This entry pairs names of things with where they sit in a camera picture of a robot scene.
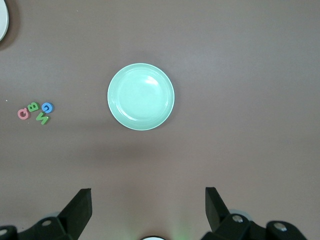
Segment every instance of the pink letter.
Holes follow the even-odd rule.
[[[18,111],[18,117],[21,119],[21,120],[26,120],[30,117],[30,114],[29,114],[29,111],[27,108],[24,108],[24,109],[20,109]]]

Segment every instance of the brown table surface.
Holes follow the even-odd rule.
[[[6,0],[0,226],[19,231],[92,188],[80,240],[199,240],[205,187],[265,226],[320,239],[320,1]],[[107,104],[132,63],[175,90],[160,127]],[[47,125],[19,109],[50,101]]]

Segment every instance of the plate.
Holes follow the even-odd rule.
[[[162,70],[147,63],[135,63],[114,75],[107,101],[119,123],[129,129],[145,131],[158,127],[169,117],[175,92]]]
[[[0,41],[6,35],[9,26],[9,13],[4,0],[0,0]]]

